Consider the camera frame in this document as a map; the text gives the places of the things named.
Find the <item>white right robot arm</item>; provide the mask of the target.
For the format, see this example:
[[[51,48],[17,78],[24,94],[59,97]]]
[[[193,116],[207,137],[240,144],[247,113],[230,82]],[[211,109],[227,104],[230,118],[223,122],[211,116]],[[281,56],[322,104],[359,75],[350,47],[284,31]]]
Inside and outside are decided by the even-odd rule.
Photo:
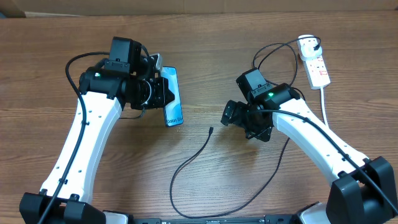
[[[326,203],[314,203],[292,223],[385,223],[397,216],[394,170],[383,157],[370,159],[322,123],[289,84],[273,86],[257,68],[236,79],[245,102],[230,100],[221,123],[267,142],[274,128],[293,140],[330,185]]]

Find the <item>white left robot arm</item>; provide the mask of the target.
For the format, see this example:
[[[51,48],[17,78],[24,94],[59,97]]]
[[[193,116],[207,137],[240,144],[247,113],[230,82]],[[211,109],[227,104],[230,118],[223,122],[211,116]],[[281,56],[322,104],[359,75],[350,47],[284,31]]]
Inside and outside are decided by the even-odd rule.
[[[177,71],[140,42],[114,37],[109,52],[72,83],[78,101],[60,156],[36,194],[25,193],[26,223],[132,223],[133,216],[92,206],[104,147],[126,105],[145,113],[160,108],[168,127],[182,122]]]

